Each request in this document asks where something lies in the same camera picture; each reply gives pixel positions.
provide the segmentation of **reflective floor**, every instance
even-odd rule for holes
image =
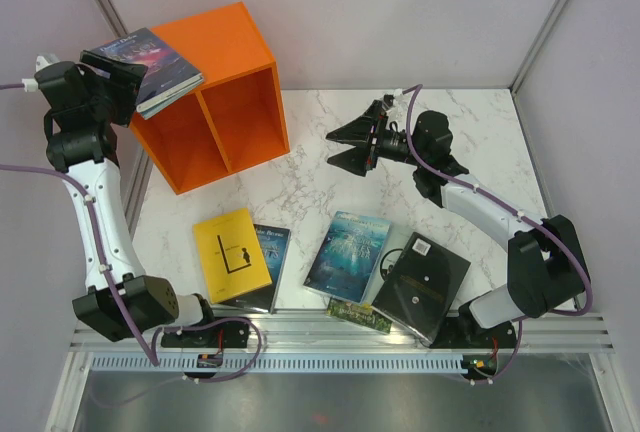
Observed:
[[[88,387],[118,401],[170,377],[92,373]],[[610,431],[588,357],[520,356],[496,384],[437,375],[249,374],[183,381],[133,403],[98,408],[85,391],[75,431]]]

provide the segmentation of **white sticker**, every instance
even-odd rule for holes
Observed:
[[[427,244],[422,239],[416,239],[412,247],[412,249],[418,252],[420,255],[427,255],[427,252],[429,252],[430,248],[431,248],[431,245]]]

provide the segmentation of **orange box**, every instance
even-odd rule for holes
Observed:
[[[131,130],[176,194],[289,152],[276,61],[243,3],[151,29],[205,81]]]

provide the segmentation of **gray wall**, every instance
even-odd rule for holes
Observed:
[[[130,29],[238,0],[113,0]],[[508,86],[554,0],[242,0],[283,88]]]
[[[556,212],[571,217],[640,405],[640,0],[573,0],[520,112]]]
[[[0,0],[0,83],[32,77],[47,51],[77,60],[112,34],[92,0]],[[0,162],[49,167],[40,94],[0,91]],[[123,161],[135,147],[121,134]],[[75,214],[62,183],[0,172],[0,417],[2,430],[38,431],[56,390],[84,293]]]

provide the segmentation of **white marble tabletop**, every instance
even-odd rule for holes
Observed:
[[[176,196],[151,173],[134,246],[149,275],[168,278],[176,293],[207,289],[192,226],[248,207],[254,222],[292,231],[279,309],[324,309],[327,299],[302,282],[338,210],[407,225],[471,262],[453,307],[506,282],[506,253],[466,220],[422,198],[413,168],[380,160],[366,178],[326,163],[346,147],[327,132],[362,114],[379,90],[283,91],[291,153]],[[414,117],[430,108],[449,117],[452,151],[480,181],[524,209],[544,214],[540,190],[508,90],[423,90]]]

